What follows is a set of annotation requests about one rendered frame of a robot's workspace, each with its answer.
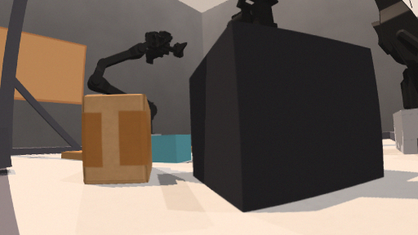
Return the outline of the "brown cardboard box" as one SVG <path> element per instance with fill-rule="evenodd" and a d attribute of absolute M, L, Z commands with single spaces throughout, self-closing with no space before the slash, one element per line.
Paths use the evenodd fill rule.
<path fill-rule="evenodd" d="M 146 94 L 84 95 L 83 183 L 148 183 L 152 165 Z"/>

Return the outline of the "teal box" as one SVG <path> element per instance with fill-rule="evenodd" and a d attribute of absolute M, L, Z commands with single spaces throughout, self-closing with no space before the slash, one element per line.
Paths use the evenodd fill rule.
<path fill-rule="evenodd" d="M 192 160 L 191 135 L 151 135 L 152 161 L 180 163 Z"/>

